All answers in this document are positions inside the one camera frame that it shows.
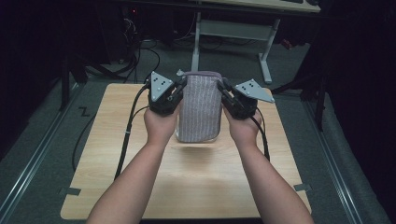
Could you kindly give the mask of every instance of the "forearm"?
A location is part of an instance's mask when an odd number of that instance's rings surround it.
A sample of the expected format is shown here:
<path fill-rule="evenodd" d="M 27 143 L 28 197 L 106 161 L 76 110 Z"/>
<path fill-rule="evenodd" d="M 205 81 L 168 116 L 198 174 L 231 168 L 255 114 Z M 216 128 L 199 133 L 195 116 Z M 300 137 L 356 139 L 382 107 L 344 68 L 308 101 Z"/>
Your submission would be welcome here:
<path fill-rule="evenodd" d="M 264 223 L 313 223 L 305 204 L 256 146 L 238 147 Z"/>
<path fill-rule="evenodd" d="M 96 203 L 87 223 L 138 223 L 149 202 L 164 148 L 142 147 Z"/>

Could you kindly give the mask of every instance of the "person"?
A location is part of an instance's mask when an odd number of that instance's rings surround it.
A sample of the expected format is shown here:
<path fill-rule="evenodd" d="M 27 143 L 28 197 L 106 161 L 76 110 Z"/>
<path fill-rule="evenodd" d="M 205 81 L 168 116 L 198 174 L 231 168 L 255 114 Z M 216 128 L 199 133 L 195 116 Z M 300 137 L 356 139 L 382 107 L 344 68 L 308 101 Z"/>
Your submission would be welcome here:
<path fill-rule="evenodd" d="M 173 135 L 179 107 L 174 114 L 162 117 L 149 108 L 144 115 L 147 143 L 139 150 L 119 177 L 95 204 L 87 223 L 139 223 L 149 203 L 163 153 Z M 314 223 L 305 204 L 294 189 L 264 157 L 256 144 L 258 128 L 251 119 L 233 119 L 230 123 L 247 181 L 262 221 L 268 223 Z M 262 118 L 256 112 L 255 119 Z"/>

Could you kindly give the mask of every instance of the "tape mark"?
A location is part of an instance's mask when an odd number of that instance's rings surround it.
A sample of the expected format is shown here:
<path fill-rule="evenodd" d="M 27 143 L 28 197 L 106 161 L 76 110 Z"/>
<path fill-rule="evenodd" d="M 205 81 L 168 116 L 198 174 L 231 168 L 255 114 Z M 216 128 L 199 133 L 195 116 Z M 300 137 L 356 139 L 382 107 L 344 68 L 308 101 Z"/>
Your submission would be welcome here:
<path fill-rule="evenodd" d="M 294 185 L 294 189 L 296 191 L 301 191 L 305 190 L 305 192 L 312 190 L 311 186 L 309 184 L 299 184 L 299 185 Z"/>
<path fill-rule="evenodd" d="M 73 188 L 61 188 L 59 190 L 60 195 L 76 195 L 78 196 L 79 193 L 81 192 L 81 189 L 73 189 Z"/>
<path fill-rule="evenodd" d="M 90 116 L 90 114 L 86 114 L 87 106 L 80 106 L 78 109 L 82 109 L 82 114 L 81 114 L 82 117 L 89 117 Z"/>

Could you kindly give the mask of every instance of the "wooden board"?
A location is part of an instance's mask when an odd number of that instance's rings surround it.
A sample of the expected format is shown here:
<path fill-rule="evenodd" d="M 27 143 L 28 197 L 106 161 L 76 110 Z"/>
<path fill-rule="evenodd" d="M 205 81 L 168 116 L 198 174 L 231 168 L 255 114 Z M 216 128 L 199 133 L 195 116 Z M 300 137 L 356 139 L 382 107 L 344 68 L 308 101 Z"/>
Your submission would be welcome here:
<path fill-rule="evenodd" d="M 70 185 L 81 189 L 67 195 L 61 216 L 86 219 L 112 183 L 120 158 L 131 106 L 141 85 L 110 84 L 99 107 Z M 144 92 L 136 110 L 148 103 Z M 301 184 L 276 104 L 259 103 L 266 124 L 271 163 L 292 186 Z M 143 111 L 134 119 L 124 166 L 147 139 Z M 262 140 L 258 137 L 259 146 Z M 304 191 L 300 197 L 309 206 Z M 223 115 L 221 131 L 212 143 L 182 144 L 173 136 L 163 155 L 144 218 L 259 217 L 248 181 Z"/>

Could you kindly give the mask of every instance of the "gray striped bag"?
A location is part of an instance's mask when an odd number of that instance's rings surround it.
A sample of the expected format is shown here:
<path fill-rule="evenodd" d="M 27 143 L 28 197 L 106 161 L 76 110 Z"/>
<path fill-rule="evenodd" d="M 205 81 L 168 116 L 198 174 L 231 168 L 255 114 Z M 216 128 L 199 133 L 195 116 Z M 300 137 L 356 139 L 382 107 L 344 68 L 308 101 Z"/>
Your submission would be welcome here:
<path fill-rule="evenodd" d="M 217 88 L 221 74 L 200 71 L 183 76 L 187 85 L 177 121 L 177 140 L 186 143 L 215 140 L 221 122 L 221 93 Z"/>

